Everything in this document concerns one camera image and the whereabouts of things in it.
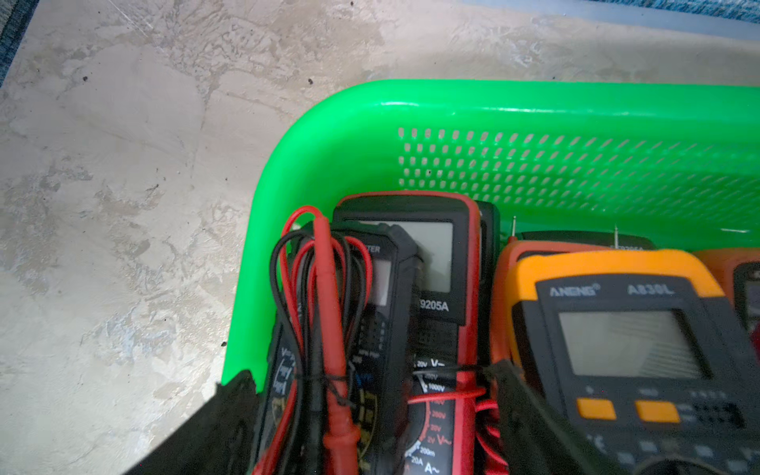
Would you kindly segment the black pocket multimeter with leads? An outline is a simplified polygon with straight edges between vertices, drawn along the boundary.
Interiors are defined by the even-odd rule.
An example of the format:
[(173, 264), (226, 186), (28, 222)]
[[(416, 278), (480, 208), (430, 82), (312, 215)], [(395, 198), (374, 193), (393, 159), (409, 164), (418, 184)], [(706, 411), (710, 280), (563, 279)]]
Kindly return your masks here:
[(251, 472), (400, 474), (421, 253), (398, 225), (308, 214), (269, 259), (275, 324)]

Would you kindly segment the large dark green multimeter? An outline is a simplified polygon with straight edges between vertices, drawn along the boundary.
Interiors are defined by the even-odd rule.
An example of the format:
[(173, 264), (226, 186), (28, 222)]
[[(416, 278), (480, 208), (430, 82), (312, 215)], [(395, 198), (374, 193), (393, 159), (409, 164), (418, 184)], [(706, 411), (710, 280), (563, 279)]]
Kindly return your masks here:
[(490, 202), (476, 201), (476, 205), (481, 216), (480, 287), (491, 289), (500, 249), (501, 216)]

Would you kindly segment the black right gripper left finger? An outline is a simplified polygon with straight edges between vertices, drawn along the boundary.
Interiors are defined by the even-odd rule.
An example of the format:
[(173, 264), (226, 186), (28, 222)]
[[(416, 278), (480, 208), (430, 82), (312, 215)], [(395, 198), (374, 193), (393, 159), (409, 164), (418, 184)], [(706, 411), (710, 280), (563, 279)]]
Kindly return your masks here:
[(258, 403), (255, 380), (243, 370), (128, 473), (252, 473)]

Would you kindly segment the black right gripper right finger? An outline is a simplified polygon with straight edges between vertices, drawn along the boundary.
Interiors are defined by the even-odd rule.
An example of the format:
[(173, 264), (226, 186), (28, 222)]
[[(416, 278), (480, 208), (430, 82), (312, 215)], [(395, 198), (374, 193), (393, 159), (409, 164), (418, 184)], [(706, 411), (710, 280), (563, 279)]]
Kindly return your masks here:
[(509, 360), (484, 374), (496, 388), (500, 438), (512, 474), (621, 474), (623, 469), (599, 451), (538, 392)]

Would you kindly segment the red Delixi multimeter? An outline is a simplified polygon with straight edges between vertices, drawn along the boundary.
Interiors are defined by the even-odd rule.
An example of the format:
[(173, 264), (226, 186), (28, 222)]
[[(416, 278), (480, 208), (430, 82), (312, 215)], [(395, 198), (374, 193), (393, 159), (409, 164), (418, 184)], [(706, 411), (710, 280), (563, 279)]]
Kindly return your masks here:
[(734, 306), (759, 356), (759, 249), (732, 247), (696, 251)]

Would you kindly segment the red Aneng multimeter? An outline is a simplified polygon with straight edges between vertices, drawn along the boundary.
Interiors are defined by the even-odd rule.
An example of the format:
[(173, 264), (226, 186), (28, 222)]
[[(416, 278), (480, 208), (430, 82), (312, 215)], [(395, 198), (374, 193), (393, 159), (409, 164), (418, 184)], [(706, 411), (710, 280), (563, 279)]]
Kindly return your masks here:
[(422, 259), (421, 320), (413, 338), (415, 375), (405, 474), (471, 474), (475, 464), (481, 213), (455, 193), (385, 191), (350, 195), (337, 222), (401, 227)]

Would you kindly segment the orange Victor multimeter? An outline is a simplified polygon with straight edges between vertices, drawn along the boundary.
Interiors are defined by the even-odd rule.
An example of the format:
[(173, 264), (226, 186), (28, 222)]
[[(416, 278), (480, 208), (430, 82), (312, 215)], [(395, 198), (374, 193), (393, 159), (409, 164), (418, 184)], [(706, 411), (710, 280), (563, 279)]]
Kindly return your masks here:
[(508, 317), (511, 308), (509, 297), (516, 284), (509, 283), (509, 272), (524, 258), (534, 255), (557, 255), (558, 253), (583, 253), (600, 251), (607, 247), (582, 245), (581, 243), (560, 243), (560, 241), (527, 241), (520, 239), (517, 230), (517, 218), (513, 218), (512, 233), (508, 236), (506, 247), (502, 249), (494, 272), (489, 320), (489, 354), (490, 363), (512, 358), (511, 342), (514, 336), (513, 326)]

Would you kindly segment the small dark green multimeter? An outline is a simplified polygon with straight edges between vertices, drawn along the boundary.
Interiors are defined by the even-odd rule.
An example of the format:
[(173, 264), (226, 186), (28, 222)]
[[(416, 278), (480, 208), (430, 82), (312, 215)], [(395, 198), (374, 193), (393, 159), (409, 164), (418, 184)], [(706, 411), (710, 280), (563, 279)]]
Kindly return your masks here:
[(590, 232), (549, 230), (519, 233), (520, 239), (527, 241), (560, 241), (560, 243), (581, 243), (582, 245), (597, 245), (598, 247), (616, 247), (630, 251), (653, 251), (656, 245), (646, 237), (637, 237), (614, 232)]

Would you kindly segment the yellow clamp meter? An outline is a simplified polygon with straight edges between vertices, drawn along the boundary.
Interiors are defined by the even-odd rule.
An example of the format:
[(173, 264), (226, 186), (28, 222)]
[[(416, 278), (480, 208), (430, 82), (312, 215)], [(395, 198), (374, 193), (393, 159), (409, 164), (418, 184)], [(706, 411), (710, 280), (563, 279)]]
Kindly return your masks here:
[(758, 472), (759, 364), (694, 255), (534, 255), (509, 283), (509, 361), (621, 474)]

